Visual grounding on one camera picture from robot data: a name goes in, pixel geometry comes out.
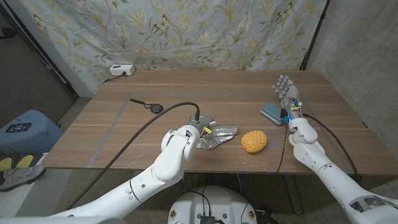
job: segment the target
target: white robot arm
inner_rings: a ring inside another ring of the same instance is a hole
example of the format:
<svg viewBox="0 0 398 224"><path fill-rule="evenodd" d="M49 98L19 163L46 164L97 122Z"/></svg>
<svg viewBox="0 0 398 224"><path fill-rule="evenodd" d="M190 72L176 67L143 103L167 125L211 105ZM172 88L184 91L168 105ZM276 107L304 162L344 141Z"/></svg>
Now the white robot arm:
<svg viewBox="0 0 398 224"><path fill-rule="evenodd" d="M325 154L317 141L318 134L303 118L299 94L291 79L281 76L278 86L272 86L289 113L289 142L294 157L311 169L341 205L352 224L397 223L398 200L383 197L359 186Z"/></svg>
<svg viewBox="0 0 398 224"><path fill-rule="evenodd" d="M51 217L125 217L157 192L181 180L182 159L192 159L199 138L199 131L192 125L170 130L163 138L162 152L146 170L86 205Z"/></svg>

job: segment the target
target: orange sponge ball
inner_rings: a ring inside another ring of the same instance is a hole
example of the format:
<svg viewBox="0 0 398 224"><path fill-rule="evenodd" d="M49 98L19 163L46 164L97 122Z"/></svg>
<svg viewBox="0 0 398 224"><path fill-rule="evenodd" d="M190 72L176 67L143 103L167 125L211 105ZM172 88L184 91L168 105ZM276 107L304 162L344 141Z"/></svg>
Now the orange sponge ball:
<svg viewBox="0 0 398 224"><path fill-rule="evenodd" d="M242 146L247 152L258 152L267 144L267 136L262 131L251 131L242 137Z"/></svg>

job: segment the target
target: floral curtain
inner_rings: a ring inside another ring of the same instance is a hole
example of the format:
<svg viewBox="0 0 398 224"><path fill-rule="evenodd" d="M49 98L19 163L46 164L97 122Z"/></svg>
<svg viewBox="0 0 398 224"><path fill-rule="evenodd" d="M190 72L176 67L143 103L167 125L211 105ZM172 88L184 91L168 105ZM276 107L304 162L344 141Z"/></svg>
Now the floral curtain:
<svg viewBox="0 0 398 224"><path fill-rule="evenodd" d="M137 70L298 70L326 0L20 0L95 93Z"/></svg>

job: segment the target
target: white power outlet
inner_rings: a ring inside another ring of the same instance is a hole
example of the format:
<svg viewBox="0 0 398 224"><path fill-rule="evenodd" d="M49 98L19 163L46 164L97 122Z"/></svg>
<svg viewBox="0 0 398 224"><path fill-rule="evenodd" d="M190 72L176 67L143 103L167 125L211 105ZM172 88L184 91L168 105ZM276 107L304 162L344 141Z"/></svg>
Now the white power outlet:
<svg viewBox="0 0 398 224"><path fill-rule="evenodd" d="M112 65L109 69L112 75L122 75L126 72L126 75L132 75L136 70L133 65Z"/></svg>

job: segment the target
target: table top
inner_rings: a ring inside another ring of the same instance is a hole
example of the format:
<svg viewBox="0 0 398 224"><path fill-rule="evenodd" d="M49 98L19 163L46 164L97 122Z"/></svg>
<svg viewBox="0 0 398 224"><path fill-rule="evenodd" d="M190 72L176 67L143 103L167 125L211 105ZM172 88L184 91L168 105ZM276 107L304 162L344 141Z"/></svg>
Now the table top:
<svg viewBox="0 0 398 224"><path fill-rule="evenodd" d="M294 81L303 112L318 118L340 139L361 175L398 175L398 163L362 123L338 92L319 72L290 71L135 71L133 76L105 83L67 129L43 161L49 168L104 168L136 131L154 114L134 98L160 103L164 108L191 101L202 114L211 114L217 125L236 125L238 134L212 150L197 149L186 172L276 172L284 145L285 126L276 126L260 114L267 103L280 106L271 88L279 75ZM160 154L166 132L188 124L195 113L192 106L181 106L148 126L126 149L111 169L143 170ZM345 172L353 170L337 142L317 123L318 141L327 156ZM268 138L264 149L246 152L243 134L261 130ZM311 174L297 161L286 140L279 173Z"/></svg>

